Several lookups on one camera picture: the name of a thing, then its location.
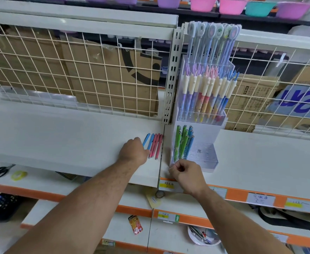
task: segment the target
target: small red and yellow packet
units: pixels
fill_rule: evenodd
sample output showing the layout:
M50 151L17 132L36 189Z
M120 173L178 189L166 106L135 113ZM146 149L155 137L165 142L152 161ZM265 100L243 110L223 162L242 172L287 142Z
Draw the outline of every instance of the small red and yellow packet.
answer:
M135 235L139 234L143 230L140 220L138 220L137 216L130 216L128 220Z

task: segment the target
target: hand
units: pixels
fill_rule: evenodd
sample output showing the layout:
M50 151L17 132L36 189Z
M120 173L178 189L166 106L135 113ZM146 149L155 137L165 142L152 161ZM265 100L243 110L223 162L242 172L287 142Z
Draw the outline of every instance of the hand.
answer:
M205 183L201 167L193 161L180 159L169 168L170 174L180 184L184 192L197 198L205 190L209 189Z
M131 162L133 166L138 169L143 165L150 154L149 150L145 150L141 143L140 138L136 137L134 140L127 141L118 155L118 161Z

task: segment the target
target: black curved print on cardboard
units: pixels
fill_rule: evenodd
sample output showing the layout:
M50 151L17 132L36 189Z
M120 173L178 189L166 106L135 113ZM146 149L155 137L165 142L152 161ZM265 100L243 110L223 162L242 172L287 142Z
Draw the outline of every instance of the black curved print on cardboard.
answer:
M132 59L130 57L130 52L125 50L125 49L121 49L121 52L122 52L122 58L123 58L124 65L126 67L135 67L133 62L132 62ZM145 55L143 53L141 53L140 56L149 57L149 55ZM153 56L153 59L161 61L161 58L157 57L157 56ZM126 68L126 69L127 69L128 72L132 71L132 68ZM160 70L161 69L160 64L154 63L153 64L153 69ZM135 78L135 79L136 79L136 76L137 76L137 80L140 81L141 83L144 83L145 85L158 86L158 80L154 80L154 79L151 80L149 77L146 77L146 76L142 75L139 72L133 73L133 74L131 74L131 76L133 78Z

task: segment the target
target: forearm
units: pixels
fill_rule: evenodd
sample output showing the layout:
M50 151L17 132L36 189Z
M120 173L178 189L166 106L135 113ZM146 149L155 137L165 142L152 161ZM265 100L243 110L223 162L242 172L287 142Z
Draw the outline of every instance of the forearm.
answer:
M195 196L229 254L292 253L271 233L239 212L216 192L206 189Z
M92 254L106 232L135 170L131 162L117 162L83 183L7 254Z

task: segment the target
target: barcode sticker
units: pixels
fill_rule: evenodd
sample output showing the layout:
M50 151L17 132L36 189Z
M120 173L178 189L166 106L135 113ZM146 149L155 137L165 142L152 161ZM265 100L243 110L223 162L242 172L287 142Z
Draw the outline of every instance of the barcode sticker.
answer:
M310 213L310 201L305 201L302 199L287 198L287 201L284 207L290 210L303 211L303 212Z
M273 207L275 199L276 199L275 196L249 192L246 203Z
M277 234L277 233L271 233L277 240L283 242L283 243L287 243L287 240L289 238L288 235L285 234Z
M214 187L214 186L209 186L209 188L217 192L219 196L225 199L225 196L227 195L227 191L228 191L227 188L220 188L220 187Z
M172 213L167 213L167 212L158 212L157 218L167 220L167 221L172 221L172 222L179 222L180 216Z
M115 241L102 239L102 245L113 246L115 247Z
M183 189L180 187L178 182L170 180L160 180L158 189L169 192L183 192Z

